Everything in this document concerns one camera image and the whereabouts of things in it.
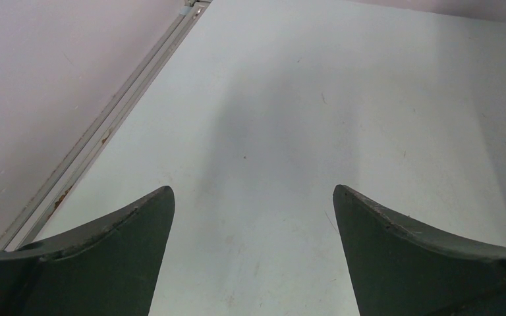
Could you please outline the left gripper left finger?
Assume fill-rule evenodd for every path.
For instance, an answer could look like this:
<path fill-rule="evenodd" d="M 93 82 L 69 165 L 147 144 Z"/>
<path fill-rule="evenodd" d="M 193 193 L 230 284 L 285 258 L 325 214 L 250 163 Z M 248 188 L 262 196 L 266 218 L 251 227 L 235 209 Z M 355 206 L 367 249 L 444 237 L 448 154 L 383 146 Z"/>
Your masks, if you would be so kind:
<path fill-rule="evenodd" d="M 147 315 L 175 214 L 160 187 L 61 234 L 0 251 L 0 315 Z"/>

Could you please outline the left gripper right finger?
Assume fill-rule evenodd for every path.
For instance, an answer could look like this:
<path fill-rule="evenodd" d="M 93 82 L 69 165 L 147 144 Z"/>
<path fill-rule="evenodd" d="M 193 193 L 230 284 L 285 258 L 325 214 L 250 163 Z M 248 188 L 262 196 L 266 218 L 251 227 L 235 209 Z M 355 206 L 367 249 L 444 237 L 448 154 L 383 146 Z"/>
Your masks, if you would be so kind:
<path fill-rule="evenodd" d="M 333 205 L 361 315 L 506 315 L 506 247 L 440 230 L 345 185 Z"/>

